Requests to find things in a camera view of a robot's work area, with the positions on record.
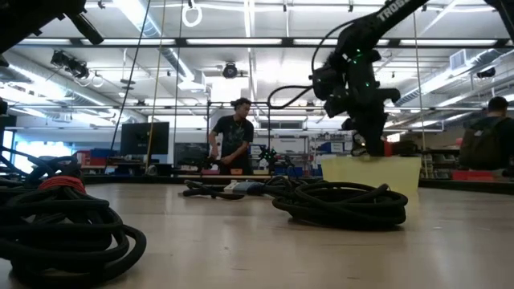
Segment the yellow translucent plastic bin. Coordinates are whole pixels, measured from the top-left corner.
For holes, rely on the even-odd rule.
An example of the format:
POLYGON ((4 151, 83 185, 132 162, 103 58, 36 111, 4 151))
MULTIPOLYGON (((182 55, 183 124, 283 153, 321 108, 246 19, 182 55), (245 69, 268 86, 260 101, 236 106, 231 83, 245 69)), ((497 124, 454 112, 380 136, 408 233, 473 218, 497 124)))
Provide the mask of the yellow translucent plastic bin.
POLYGON ((326 181, 387 184, 407 197, 418 196, 420 157, 334 157, 322 160, 321 168, 326 181))

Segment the red storage bins row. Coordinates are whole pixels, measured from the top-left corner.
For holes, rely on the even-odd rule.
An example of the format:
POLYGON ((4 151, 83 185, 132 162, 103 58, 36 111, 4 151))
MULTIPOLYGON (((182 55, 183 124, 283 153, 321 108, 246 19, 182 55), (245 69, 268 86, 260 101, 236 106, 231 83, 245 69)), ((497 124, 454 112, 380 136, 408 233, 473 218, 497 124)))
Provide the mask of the red storage bins row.
POLYGON ((452 173, 453 181, 494 181, 491 171, 465 171, 455 170, 452 173))

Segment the red storage bin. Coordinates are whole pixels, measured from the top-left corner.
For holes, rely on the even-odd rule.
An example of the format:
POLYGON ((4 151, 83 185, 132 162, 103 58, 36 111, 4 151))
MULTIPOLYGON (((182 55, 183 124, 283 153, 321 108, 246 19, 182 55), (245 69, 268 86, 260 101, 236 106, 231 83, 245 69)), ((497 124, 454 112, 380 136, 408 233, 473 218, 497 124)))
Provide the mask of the red storage bin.
POLYGON ((86 166, 105 166, 107 163, 106 157, 94 157, 91 151, 78 151, 74 153, 78 162, 86 166))

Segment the grey ceiling vent unit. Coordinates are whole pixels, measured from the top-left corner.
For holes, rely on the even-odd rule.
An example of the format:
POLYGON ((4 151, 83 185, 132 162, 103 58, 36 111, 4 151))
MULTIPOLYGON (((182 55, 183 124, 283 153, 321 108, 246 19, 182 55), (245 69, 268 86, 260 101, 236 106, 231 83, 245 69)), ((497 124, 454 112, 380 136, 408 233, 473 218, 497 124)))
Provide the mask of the grey ceiling vent unit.
POLYGON ((458 71, 473 66, 476 55, 476 49, 461 49, 455 52, 449 57, 450 69, 458 71))

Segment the black storage shelf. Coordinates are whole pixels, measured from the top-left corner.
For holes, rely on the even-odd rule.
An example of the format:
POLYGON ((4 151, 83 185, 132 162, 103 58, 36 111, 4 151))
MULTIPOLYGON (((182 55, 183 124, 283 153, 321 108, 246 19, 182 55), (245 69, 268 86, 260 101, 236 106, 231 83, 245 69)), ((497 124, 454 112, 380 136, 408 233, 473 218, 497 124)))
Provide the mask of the black storage shelf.
POLYGON ((451 180, 459 168, 458 149, 427 149, 421 154, 421 179, 451 180))

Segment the dark display screen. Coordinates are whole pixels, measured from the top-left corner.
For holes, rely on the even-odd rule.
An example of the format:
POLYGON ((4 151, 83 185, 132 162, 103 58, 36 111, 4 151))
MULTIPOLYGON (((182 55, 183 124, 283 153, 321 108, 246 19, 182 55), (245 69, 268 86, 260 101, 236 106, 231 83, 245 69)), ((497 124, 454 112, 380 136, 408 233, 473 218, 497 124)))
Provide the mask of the dark display screen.
POLYGON ((176 143, 174 145, 173 161, 176 166, 196 165, 206 159, 209 150, 206 143, 176 143))

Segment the black ceiling spotlight cluster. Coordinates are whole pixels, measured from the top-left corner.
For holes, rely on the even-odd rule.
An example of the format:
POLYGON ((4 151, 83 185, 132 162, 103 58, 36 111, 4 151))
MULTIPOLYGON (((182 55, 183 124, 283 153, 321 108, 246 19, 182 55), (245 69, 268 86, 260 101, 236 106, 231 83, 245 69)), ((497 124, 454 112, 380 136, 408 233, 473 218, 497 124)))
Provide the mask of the black ceiling spotlight cluster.
POLYGON ((65 51, 54 51, 51 64, 64 69, 75 79, 87 79, 90 75, 86 62, 67 54, 65 51))

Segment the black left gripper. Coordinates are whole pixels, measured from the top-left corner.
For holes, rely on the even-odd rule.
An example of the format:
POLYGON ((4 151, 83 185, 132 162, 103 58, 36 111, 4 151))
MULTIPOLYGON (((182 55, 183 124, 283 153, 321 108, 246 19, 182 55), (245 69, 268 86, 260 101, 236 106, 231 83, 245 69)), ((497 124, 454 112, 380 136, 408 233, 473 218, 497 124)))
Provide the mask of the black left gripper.
POLYGON ((104 41, 100 32, 86 18, 86 10, 80 12, 72 11, 64 14, 71 20, 75 28, 92 44, 99 45, 104 41))

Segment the black monitor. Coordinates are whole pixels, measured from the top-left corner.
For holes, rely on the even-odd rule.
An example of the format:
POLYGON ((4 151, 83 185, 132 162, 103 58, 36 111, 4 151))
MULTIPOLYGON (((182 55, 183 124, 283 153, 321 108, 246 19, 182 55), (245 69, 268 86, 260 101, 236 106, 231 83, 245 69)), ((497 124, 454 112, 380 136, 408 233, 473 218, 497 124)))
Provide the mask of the black monitor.
POLYGON ((120 153, 122 155, 165 155, 169 151, 169 122, 123 124, 120 153))

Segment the white air duct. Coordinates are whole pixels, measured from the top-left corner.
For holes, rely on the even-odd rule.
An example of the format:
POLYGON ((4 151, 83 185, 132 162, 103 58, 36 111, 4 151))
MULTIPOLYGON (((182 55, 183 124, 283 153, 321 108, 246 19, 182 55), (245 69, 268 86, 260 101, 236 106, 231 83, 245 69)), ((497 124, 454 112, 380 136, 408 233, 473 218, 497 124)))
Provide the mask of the white air duct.
MULTIPOLYGON (((112 0, 124 16, 142 33, 143 39, 156 39, 162 36, 162 29, 152 18, 142 0, 112 0)), ((182 91, 204 92, 206 85, 201 74, 194 74, 178 53, 167 47, 158 48, 164 59, 175 70, 178 80, 177 87, 182 91)))

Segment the person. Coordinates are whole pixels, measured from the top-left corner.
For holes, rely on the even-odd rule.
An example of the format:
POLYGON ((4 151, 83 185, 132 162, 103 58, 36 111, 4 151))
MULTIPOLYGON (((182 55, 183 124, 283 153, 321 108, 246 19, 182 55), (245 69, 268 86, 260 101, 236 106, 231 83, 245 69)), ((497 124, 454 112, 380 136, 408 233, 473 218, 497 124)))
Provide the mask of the person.
POLYGON ((239 98, 233 102, 233 115, 222 116, 208 136, 210 157, 219 158, 222 175, 253 174, 249 148, 254 139, 254 125, 247 119, 251 101, 239 98))
POLYGON ((508 101, 502 96, 491 98, 487 104, 487 115, 479 120, 488 117, 501 116, 507 120, 499 127, 502 153, 506 156, 506 164, 496 170, 510 169, 514 165, 514 119, 507 116, 508 101))

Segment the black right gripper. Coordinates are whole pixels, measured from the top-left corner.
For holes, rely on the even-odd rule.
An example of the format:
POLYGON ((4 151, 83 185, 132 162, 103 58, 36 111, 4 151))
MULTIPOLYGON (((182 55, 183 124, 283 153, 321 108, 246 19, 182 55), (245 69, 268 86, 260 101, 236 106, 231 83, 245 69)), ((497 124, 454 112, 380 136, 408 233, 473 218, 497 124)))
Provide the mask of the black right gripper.
POLYGON ((329 118, 346 112, 352 119, 353 125, 353 148, 351 155, 359 157, 369 153, 373 157, 385 155, 384 140, 381 138, 385 116, 368 118, 366 122, 358 119, 363 115, 382 115, 385 112, 385 101, 396 102, 401 94, 397 88, 374 88, 365 87, 359 92, 355 87, 346 88, 342 84, 335 85, 324 103, 324 110, 329 118))

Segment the dark backpack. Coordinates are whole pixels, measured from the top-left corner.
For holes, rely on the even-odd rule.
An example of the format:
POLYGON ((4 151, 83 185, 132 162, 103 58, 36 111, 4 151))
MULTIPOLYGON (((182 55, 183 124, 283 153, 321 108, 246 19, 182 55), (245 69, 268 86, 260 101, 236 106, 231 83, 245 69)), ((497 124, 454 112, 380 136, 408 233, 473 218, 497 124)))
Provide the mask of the dark backpack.
POLYGON ((494 116, 471 124, 463 135, 459 164, 473 170, 496 170, 507 161, 502 153, 499 127, 506 117, 494 116))

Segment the background robot with green lights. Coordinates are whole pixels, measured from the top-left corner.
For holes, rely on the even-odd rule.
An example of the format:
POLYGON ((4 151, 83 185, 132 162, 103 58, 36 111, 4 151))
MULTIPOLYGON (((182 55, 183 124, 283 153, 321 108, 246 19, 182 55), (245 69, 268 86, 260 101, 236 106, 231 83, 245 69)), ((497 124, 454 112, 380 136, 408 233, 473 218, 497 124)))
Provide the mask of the background robot with green lights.
POLYGON ((275 163, 278 161, 276 151, 270 149, 266 145, 260 145, 259 161, 265 160, 267 162, 267 169, 269 173, 275 172, 275 163))

